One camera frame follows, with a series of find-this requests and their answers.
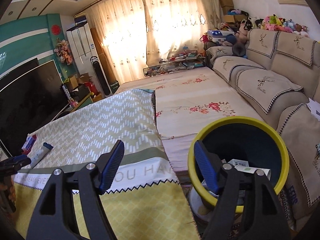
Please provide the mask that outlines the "blue white toothpaste tube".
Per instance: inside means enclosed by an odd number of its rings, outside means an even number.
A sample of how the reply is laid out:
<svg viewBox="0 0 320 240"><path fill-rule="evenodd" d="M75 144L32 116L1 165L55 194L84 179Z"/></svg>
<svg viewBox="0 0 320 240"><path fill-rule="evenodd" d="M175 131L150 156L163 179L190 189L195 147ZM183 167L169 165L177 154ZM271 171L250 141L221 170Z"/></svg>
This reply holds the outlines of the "blue white toothpaste tube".
<svg viewBox="0 0 320 240"><path fill-rule="evenodd" d="M54 147L46 142L43 143L41 148L31 157L31 168L34 168Z"/></svg>

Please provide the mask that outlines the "green tea box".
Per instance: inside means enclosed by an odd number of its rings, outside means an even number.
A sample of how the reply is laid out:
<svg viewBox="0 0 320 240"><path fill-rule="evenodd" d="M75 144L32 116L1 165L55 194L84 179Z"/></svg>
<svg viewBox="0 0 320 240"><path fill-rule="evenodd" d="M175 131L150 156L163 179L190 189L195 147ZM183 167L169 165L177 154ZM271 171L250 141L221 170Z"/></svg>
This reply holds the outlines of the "green tea box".
<svg viewBox="0 0 320 240"><path fill-rule="evenodd" d="M234 166L237 171L244 172L244 173L253 174L255 171L261 170L261 171L263 171L265 176L267 176L268 180L271 179L271 170L270 169L260 168L260 167L250 167L248 161L232 159L228 162L228 164L231 164L232 166Z"/></svg>

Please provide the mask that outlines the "yellow rimmed black trash bin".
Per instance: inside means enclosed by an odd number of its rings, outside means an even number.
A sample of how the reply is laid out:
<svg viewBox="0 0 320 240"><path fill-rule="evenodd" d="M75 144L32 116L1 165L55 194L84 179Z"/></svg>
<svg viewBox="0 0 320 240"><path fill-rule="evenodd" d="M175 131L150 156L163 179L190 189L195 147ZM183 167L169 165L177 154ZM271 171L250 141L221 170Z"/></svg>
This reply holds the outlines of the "yellow rimmed black trash bin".
<svg viewBox="0 0 320 240"><path fill-rule="evenodd" d="M197 140L221 161L217 173L219 194L208 189L195 160ZM271 179L261 170L253 174L237 171L228 164L232 159L248 161L250 167L270 169ZM246 204L252 205L253 211L260 216L276 215L281 213L278 194L287 179L289 156L283 139L268 124L249 117L231 116L209 124L195 137L188 154L188 171L195 190L215 207L214 219L232 219L244 210L237 205L241 190L246 191Z"/></svg>

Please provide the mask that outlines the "blue card box on red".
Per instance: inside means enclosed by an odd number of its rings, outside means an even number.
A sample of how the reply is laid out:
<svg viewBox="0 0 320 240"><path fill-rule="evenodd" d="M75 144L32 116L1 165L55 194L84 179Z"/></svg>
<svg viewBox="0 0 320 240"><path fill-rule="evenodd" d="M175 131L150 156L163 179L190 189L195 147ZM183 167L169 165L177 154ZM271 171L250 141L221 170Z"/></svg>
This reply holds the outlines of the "blue card box on red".
<svg viewBox="0 0 320 240"><path fill-rule="evenodd" d="M22 153L24 155L28 155L30 153L30 151L31 151L36 139L37 139L36 135L27 136L27 139L26 139L25 143L23 144L23 146L21 148Z"/></svg>

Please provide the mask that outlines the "yellow green tablecloth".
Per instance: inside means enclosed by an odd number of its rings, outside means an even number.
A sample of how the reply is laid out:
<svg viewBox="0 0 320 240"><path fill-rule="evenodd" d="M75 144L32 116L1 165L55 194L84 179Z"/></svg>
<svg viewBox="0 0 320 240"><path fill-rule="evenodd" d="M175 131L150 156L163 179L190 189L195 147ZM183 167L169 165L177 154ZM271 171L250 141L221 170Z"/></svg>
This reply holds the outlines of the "yellow green tablecloth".
<svg viewBox="0 0 320 240"><path fill-rule="evenodd" d="M35 132L14 176L15 229L25 239L199 239L155 120L155 92L131 89Z"/></svg>

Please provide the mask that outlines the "floral beige bed sheet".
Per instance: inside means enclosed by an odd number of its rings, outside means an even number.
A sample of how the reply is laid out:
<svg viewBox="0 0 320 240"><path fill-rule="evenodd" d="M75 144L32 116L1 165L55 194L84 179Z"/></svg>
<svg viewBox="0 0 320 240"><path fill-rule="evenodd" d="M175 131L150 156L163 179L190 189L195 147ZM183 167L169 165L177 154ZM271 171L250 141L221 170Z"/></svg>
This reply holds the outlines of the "floral beige bed sheet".
<svg viewBox="0 0 320 240"><path fill-rule="evenodd" d="M208 124L237 115L261 119L236 90L207 67L127 82L117 92L134 88L155 91L157 130L176 173L188 169L191 142Z"/></svg>

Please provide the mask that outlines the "large black television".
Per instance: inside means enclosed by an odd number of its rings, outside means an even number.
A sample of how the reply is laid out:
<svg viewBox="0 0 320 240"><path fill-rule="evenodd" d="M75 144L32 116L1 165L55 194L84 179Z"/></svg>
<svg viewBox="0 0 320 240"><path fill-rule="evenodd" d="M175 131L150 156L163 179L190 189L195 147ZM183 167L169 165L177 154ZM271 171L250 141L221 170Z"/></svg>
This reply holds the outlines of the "large black television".
<svg viewBox="0 0 320 240"><path fill-rule="evenodd" d="M19 155L27 135L51 122L68 104L55 61L31 60L1 78L1 148Z"/></svg>

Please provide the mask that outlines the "red fire extinguisher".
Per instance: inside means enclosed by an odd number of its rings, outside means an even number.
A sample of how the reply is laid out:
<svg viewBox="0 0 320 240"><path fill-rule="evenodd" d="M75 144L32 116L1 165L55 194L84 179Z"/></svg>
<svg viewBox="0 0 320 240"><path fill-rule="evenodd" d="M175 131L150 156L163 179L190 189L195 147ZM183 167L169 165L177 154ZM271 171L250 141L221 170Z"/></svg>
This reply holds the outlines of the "red fire extinguisher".
<svg viewBox="0 0 320 240"><path fill-rule="evenodd" d="M92 81L85 81L84 85L92 92L95 96L99 95L99 91Z"/></svg>

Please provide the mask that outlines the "black tower fan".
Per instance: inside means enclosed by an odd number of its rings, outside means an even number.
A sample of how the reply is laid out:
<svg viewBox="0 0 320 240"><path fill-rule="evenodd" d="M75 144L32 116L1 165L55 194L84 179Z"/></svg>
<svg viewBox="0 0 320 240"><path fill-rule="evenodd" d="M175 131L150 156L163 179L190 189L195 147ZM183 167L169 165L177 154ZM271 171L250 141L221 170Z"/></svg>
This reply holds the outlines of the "black tower fan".
<svg viewBox="0 0 320 240"><path fill-rule="evenodd" d="M99 82L99 85L100 85L104 95L106 97L111 96L112 92L111 92L111 89L109 87L108 81L106 79L106 76L104 74L103 68L100 64L98 57L92 56L90 58L90 62L91 62L92 67L95 71L95 75L97 76L97 80Z"/></svg>

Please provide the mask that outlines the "low glass table with books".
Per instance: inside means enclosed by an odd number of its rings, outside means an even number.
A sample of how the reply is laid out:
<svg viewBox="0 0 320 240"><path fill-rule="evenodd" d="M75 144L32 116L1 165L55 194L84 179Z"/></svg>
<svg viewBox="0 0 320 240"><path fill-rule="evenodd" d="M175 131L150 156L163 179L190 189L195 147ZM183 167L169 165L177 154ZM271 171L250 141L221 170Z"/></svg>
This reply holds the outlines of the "low glass table with books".
<svg viewBox="0 0 320 240"><path fill-rule="evenodd" d="M169 60L162 60L155 66L146 67L143 69L143 74L145 77L152 77L205 66L205 57L196 51L192 51L188 54L179 54L177 57L171 57Z"/></svg>

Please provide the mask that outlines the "beige sofa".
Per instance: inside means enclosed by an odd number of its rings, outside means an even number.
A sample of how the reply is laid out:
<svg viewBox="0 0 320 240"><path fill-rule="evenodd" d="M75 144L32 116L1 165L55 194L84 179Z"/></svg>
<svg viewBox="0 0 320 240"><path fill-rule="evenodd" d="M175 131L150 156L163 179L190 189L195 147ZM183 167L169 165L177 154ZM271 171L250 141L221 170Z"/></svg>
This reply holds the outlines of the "beige sofa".
<svg viewBox="0 0 320 240"><path fill-rule="evenodd" d="M319 204L319 43L308 37L253 29L246 55L231 47L207 49L213 70L282 137L290 168L280 197L290 220L307 219Z"/></svg>

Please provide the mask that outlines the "artificial flower bouquet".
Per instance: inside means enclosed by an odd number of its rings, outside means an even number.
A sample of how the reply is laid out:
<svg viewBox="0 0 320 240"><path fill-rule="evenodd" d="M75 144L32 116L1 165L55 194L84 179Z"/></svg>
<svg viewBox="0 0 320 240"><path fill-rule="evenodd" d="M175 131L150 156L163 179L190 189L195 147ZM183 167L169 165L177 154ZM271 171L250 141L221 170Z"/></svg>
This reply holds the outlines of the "artificial flower bouquet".
<svg viewBox="0 0 320 240"><path fill-rule="evenodd" d="M71 65L73 63L73 57L68 41L60 40L59 38L57 38L56 41L57 44L54 49L54 52L56 53L60 62L66 63L67 65Z"/></svg>

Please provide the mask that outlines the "cream embroidered curtains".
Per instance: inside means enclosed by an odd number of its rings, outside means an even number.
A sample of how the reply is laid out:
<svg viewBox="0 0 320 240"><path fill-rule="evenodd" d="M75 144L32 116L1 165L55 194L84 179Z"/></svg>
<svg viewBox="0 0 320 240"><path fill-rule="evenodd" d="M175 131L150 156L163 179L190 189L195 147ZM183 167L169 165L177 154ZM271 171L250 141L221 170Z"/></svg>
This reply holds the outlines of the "cream embroidered curtains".
<svg viewBox="0 0 320 240"><path fill-rule="evenodd" d="M120 83L184 49L203 52L202 35L221 23L219 0L102 0L84 13Z"/></svg>

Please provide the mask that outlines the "pile of plush toys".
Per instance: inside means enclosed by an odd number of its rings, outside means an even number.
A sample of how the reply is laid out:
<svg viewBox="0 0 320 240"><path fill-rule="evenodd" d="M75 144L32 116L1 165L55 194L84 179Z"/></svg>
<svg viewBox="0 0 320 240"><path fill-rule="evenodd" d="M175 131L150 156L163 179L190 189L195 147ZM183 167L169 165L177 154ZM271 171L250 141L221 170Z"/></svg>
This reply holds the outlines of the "pile of plush toys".
<svg viewBox="0 0 320 240"><path fill-rule="evenodd" d="M305 25L300 25L293 22L292 19L286 20L285 18L278 17L276 14L266 16L264 19L255 18L246 15L223 15L223 23L237 24L239 29L238 34L248 34L253 29L261 29L267 31L282 31L286 33L294 33L302 37L310 37L308 28Z"/></svg>

